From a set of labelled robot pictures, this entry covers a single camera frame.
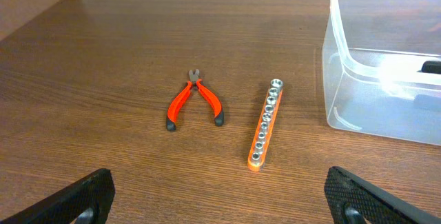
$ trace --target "metal socket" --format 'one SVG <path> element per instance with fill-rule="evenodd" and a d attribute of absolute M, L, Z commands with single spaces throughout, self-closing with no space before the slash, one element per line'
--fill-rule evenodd
<path fill-rule="evenodd" d="M 281 92 L 283 87 L 283 82 L 280 79 L 273 79 L 271 80 L 271 86 L 277 88 L 277 90 Z"/>
<path fill-rule="evenodd" d="M 273 112 L 274 112 L 274 106 L 272 106 L 271 104 L 265 106 L 265 113 L 272 114 Z"/>
<path fill-rule="evenodd" d="M 270 124 L 271 123 L 272 114 L 271 113 L 263 113 L 262 121 Z"/>
<path fill-rule="evenodd" d="M 262 143 L 262 144 L 265 144 L 265 142 L 267 142 L 267 136 L 266 136 L 266 134 L 265 134 L 264 132 L 259 132 L 259 133 L 257 134 L 257 141 L 260 142 L 260 143 Z"/>
<path fill-rule="evenodd" d="M 278 88 L 274 88 L 274 87 L 270 88 L 268 90 L 268 95 L 274 96 L 277 99 L 278 98 Z"/>
<path fill-rule="evenodd" d="M 274 96 L 267 97 L 267 104 L 270 104 L 272 106 L 275 106 L 277 103 L 277 98 Z"/>
<path fill-rule="evenodd" d="M 253 152 L 253 154 L 251 155 L 251 162 L 254 165 L 260 165 L 260 162 L 262 161 L 260 154 L 258 152 Z"/>
<path fill-rule="evenodd" d="M 266 122 L 262 122 L 262 123 L 260 124 L 260 131 L 261 131 L 262 133 L 264 133 L 265 135 L 268 133 L 268 129 L 269 129 L 269 125 L 268 125 L 268 123 L 266 123 Z"/>
<path fill-rule="evenodd" d="M 262 142 L 256 142 L 255 146 L 254 146 L 254 151 L 262 154 L 264 149 L 263 149 L 263 143 Z"/>

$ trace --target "plier jaw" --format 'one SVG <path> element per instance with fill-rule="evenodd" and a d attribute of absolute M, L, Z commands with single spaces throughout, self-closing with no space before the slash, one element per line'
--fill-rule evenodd
<path fill-rule="evenodd" d="M 179 110 L 181 110 L 182 106 L 188 99 L 191 94 L 191 89 L 193 86 L 198 88 L 199 93 L 203 96 L 203 98 L 211 105 L 214 111 L 214 124 L 216 126 L 223 125 L 224 122 L 224 114 L 222 105 L 218 99 L 218 97 L 213 94 L 213 92 L 209 91 L 203 84 L 202 79 L 199 78 L 199 70 L 196 69 L 193 73 L 192 70 L 188 72 L 190 80 L 187 81 L 187 86 L 185 86 L 184 90 L 179 93 L 179 95 L 172 101 L 167 111 L 167 120 L 166 120 L 166 128 L 169 131 L 176 130 L 176 120 L 178 118 Z"/>

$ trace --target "transparent box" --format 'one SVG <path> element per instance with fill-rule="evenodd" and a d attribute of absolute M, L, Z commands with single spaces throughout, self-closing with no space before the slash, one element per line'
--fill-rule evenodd
<path fill-rule="evenodd" d="M 441 0 L 331 0 L 323 45 L 328 124 L 441 145 Z"/>

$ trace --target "red pliers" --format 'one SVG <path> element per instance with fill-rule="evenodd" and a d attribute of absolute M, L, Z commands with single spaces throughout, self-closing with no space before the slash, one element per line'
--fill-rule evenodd
<path fill-rule="evenodd" d="M 190 80 L 187 81 L 187 86 L 179 95 L 172 101 L 167 112 L 167 123 L 166 127 L 169 131 L 176 130 L 176 119 L 178 118 L 179 110 L 181 110 L 182 105 L 186 102 L 190 96 L 190 90 L 196 86 L 199 93 L 204 97 L 204 99 L 212 106 L 214 110 L 214 124 L 216 126 L 221 126 L 223 124 L 223 109 L 222 105 L 215 94 L 209 91 L 204 85 L 202 85 L 202 79 L 199 79 L 199 70 L 193 74 L 193 71 L 188 72 Z"/>

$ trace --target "tabletop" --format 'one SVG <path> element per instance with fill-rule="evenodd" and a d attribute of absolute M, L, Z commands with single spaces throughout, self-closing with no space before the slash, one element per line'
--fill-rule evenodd
<path fill-rule="evenodd" d="M 0 219 L 99 168 L 108 223 L 331 223 L 341 166 L 441 217 L 441 147 L 327 125 L 329 0 L 61 0 L 0 42 Z M 223 104 L 216 127 L 199 69 Z M 265 168 L 247 156 L 269 82 L 284 82 Z"/>

